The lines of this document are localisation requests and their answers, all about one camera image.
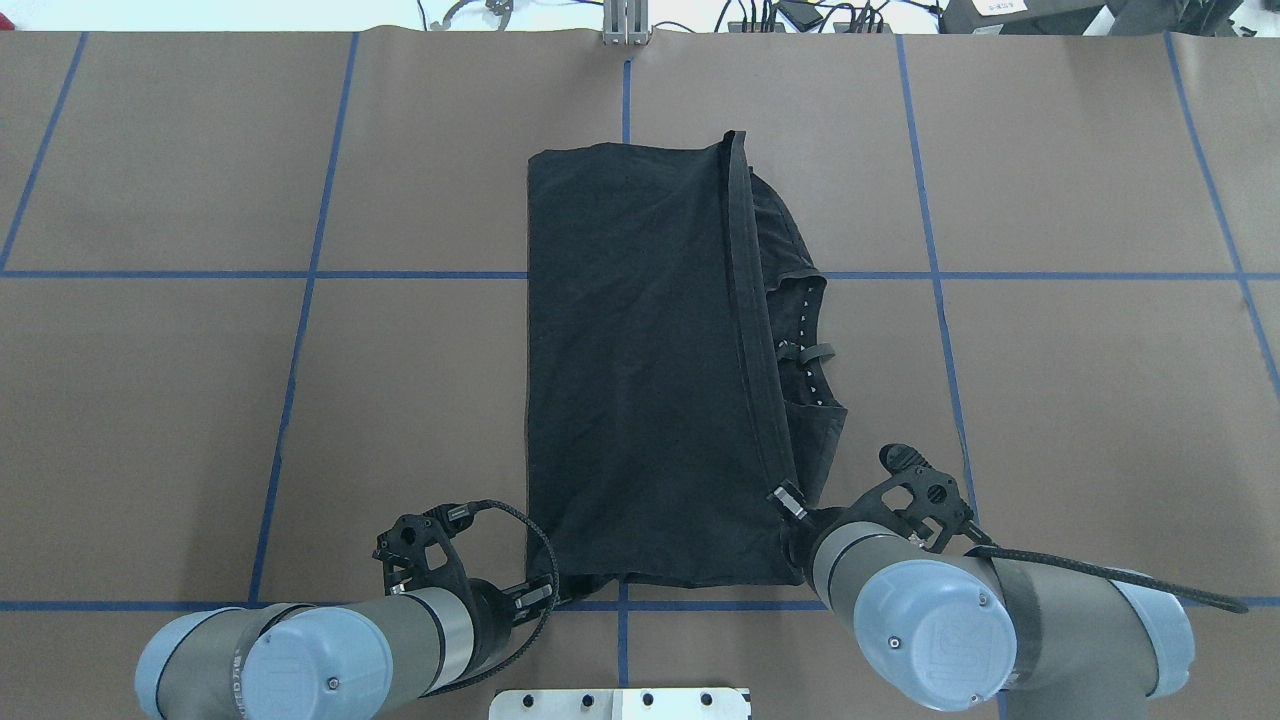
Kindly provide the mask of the black printed t-shirt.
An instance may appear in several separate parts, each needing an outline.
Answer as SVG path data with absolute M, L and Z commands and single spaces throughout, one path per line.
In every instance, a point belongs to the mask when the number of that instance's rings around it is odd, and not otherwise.
M 599 143 L 527 164 L 527 569 L 612 583 L 796 585 L 772 493 L 815 501 L 847 411 L 827 281 L 748 136 Z

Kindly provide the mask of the orange black power strip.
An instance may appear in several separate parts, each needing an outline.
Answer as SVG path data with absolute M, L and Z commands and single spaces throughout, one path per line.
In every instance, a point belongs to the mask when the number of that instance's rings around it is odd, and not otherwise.
M 804 35 L 891 35 L 888 3 L 863 1 L 727 1 L 716 32 Z

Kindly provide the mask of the black box with label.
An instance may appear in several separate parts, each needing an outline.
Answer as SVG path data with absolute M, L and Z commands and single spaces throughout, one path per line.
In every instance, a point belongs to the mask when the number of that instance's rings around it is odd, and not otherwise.
M 1106 1 L 947 1 L 941 35 L 1080 36 Z

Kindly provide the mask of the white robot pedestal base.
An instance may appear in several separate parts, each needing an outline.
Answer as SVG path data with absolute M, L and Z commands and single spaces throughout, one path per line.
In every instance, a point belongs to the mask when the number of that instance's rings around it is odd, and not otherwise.
M 502 691 L 489 719 L 751 719 L 750 691 L 732 687 Z

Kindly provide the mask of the aluminium frame post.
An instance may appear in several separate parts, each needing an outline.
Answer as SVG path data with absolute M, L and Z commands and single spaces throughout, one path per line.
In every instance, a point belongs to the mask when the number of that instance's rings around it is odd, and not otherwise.
M 652 37 L 648 0 L 603 0 L 602 42 L 605 46 L 644 46 Z

